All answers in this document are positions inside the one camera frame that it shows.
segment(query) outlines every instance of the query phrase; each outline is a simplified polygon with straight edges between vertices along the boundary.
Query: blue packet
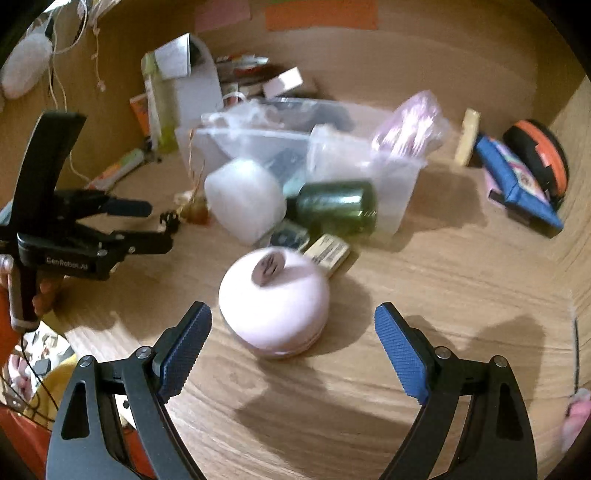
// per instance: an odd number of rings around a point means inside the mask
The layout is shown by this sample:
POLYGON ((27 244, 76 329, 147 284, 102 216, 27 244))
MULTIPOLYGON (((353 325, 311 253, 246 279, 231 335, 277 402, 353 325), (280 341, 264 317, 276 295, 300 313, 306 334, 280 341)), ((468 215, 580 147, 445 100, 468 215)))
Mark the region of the blue packet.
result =
POLYGON ((476 151, 501 188, 506 206, 524 210, 559 230, 564 228, 534 176, 505 144, 480 135, 476 151))

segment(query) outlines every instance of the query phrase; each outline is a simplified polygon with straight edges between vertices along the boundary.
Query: metal screw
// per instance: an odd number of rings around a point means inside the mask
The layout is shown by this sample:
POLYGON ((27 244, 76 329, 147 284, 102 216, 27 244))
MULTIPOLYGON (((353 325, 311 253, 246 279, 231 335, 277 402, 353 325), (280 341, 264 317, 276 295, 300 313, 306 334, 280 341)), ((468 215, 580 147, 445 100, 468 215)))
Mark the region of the metal screw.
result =
POLYGON ((79 365, 81 367, 88 367, 92 363, 93 360, 94 360, 94 358, 92 357, 92 355, 85 355, 80 360, 79 365))
POLYGON ((141 346, 135 351, 135 356, 139 359, 148 358, 152 355, 152 349, 149 346, 141 346))
POLYGON ((507 365, 509 365, 509 362, 507 361, 507 359, 504 356, 495 355, 494 361, 495 361, 495 365, 500 368, 505 368, 507 365))
POLYGON ((442 360, 447 360, 451 357, 452 351, 445 346, 438 346, 435 349, 435 355, 437 355, 442 360))

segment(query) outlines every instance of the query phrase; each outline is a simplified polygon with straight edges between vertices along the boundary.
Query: pink card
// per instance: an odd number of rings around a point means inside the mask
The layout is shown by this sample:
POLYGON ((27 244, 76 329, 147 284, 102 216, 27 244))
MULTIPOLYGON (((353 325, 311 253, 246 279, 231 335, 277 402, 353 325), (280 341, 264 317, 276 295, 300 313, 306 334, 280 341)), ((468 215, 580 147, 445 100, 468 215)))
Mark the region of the pink card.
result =
POLYGON ((195 8, 195 32, 206 32, 251 19, 248 0, 207 0, 195 8))

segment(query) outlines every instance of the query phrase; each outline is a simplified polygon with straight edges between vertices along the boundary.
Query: wooden desk surface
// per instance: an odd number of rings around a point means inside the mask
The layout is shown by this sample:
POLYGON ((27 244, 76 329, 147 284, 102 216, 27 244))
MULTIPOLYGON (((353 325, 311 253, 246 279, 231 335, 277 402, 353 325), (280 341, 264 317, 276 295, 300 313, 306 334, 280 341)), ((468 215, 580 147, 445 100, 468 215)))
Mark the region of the wooden desk surface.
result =
MULTIPOLYGON (((169 254, 128 258, 107 282, 72 279, 56 313, 78 354, 108 361, 152 345, 192 302, 205 301, 212 333, 184 391, 168 404, 205 475, 377 479, 418 412, 373 327, 376 306, 391 301, 434 345, 480 361, 509 359, 544 473, 560 456, 573 391, 570 300, 553 283, 554 264, 535 254, 545 239, 483 200, 480 175, 424 170, 397 236, 355 245, 359 257, 331 279, 326 330, 296 358, 258 361, 223 324, 217 290, 248 248, 215 225, 182 227, 169 254), (439 192, 442 184, 448 188, 439 192)), ((187 186, 178 159, 141 168, 115 193, 145 197, 156 213, 125 226, 154 228, 187 186)), ((95 226, 118 228, 121 220, 98 218, 95 226)), ((467 399, 437 472, 449 465, 466 409, 467 399)))

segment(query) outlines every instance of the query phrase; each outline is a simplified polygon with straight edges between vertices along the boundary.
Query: transparent plastic container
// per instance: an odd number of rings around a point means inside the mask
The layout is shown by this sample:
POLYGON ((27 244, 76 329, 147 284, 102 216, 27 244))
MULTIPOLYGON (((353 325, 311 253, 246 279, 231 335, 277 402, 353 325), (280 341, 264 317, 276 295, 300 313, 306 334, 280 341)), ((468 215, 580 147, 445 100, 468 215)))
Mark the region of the transparent plastic container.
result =
MULTIPOLYGON (((378 196, 376 228, 396 233, 426 162, 419 158, 393 161, 372 149, 373 134, 391 112, 330 100, 275 99, 269 103, 281 112, 286 129, 196 130, 191 146, 196 174, 203 165, 196 158, 205 161, 205 175, 234 158, 250 158, 279 180, 286 197, 297 195, 306 182, 370 179, 378 196), (355 138, 310 135, 316 125, 324 124, 355 138)), ((177 129, 177 140, 188 164, 189 129, 177 129)))

